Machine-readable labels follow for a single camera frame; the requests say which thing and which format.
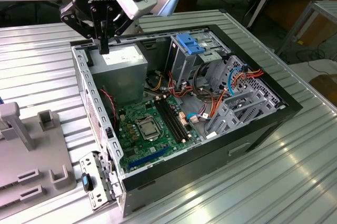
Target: motherboard chip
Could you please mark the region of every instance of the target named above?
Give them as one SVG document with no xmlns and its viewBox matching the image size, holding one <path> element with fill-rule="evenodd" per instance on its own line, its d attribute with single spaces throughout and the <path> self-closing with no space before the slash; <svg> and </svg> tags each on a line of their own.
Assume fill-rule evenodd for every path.
<svg viewBox="0 0 337 224">
<path fill-rule="evenodd" d="M 135 155 L 135 154 L 136 154 L 136 152 L 135 152 L 134 149 L 131 149 L 131 150 L 128 150 L 128 151 L 125 152 L 125 155 L 126 155 L 127 157 L 131 157 L 131 156 L 133 156 L 133 155 Z"/>
</svg>

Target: gray metal bracket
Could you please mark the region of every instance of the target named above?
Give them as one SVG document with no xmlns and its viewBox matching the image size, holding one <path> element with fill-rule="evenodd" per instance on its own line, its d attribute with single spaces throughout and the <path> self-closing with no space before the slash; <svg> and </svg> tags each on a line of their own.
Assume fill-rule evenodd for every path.
<svg viewBox="0 0 337 224">
<path fill-rule="evenodd" d="M 110 175 L 109 166 L 101 157 L 100 153 L 91 152 L 80 158 L 82 173 L 89 174 L 93 183 L 93 190 L 88 194 L 93 211 L 106 206 L 115 198 L 110 179 L 113 180 L 114 187 L 121 188 L 117 176 L 113 176 L 113 173 Z"/>
</svg>

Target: orange wire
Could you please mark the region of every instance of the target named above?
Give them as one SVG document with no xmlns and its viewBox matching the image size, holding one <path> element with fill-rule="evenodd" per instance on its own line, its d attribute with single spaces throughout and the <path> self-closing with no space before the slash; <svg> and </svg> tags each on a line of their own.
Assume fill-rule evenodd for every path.
<svg viewBox="0 0 337 224">
<path fill-rule="evenodd" d="M 220 103 L 222 101 L 222 97 L 223 95 L 226 93 L 227 89 L 224 89 L 223 92 L 221 93 L 220 97 L 218 98 L 217 102 L 216 102 L 216 105 L 214 107 L 214 110 L 211 109 L 211 116 L 210 117 L 213 117 L 213 115 L 215 114 L 217 108 L 219 108 L 220 106 Z"/>
</svg>

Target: aluminum table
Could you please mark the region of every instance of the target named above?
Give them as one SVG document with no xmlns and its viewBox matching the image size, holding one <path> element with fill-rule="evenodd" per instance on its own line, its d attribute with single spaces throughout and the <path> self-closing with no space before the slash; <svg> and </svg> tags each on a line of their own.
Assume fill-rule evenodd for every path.
<svg viewBox="0 0 337 224">
<path fill-rule="evenodd" d="M 336 108 L 226 13 L 140 19 L 144 32 L 203 24 L 217 24 L 304 108 L 259 148 L 126 219 L 116 204 L 93 213 L 80 182 L 79 158 L 97 149 L 68 44 L 81 37 L 64 24 L 2 29 L 0 96 L 22 118 L 59 113 L 78 184 L 0 223 L 336 223 Z"/>
</svg>

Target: yellow wire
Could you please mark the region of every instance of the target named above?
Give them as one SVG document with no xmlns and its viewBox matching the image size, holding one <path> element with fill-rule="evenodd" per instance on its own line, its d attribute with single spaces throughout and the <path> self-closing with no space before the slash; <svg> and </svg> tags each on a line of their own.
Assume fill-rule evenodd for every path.
<svg viewBox="0 0 337 224">
<path fill-rule="evenodd" d="M 158 85 L 157 85 L 155 88 L 151 89 L 151 91 L 156 91 L 156 90 L 158 90 L 158 89 L 160 88 L 160 85 L 161 85 L 161 83 L 162 83 L 162 77 L 163 77 L 163 76 L 160 76 Z"/>
<path fill-rule="evenodd" d="M 256 70 L 256 71 L 248 71 L 248 74 L 254 74 L 254 73 L 257 73 L 257 72 L 259 72 L 260 70 Z"/>
</svg>

